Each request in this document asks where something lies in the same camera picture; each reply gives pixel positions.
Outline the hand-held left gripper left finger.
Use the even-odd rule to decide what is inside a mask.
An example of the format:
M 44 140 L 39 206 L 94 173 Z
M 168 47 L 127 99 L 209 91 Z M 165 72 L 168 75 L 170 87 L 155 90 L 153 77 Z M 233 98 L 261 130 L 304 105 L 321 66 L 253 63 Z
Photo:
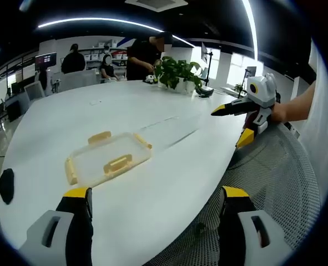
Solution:
M 19 252 L 30 265 L 92 265 L 92 219 L 92 189 L 71 189 L 28 228 Z

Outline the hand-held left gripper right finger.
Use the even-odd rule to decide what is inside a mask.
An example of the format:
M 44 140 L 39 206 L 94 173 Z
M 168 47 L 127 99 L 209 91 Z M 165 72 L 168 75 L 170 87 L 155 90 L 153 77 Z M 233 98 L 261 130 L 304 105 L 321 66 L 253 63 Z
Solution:
M 240 188 L 221 187 L 218 235 L 219 265 L 282 265 L 286 260 L 283 229 Z

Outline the person's right hand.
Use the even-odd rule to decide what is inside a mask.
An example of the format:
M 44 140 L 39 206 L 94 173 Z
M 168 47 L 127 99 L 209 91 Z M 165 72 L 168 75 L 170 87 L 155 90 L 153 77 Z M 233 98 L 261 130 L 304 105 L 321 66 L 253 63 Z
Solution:
M 271 113 L 273 122 L 288 122 L 289 104 L 275 103 Z

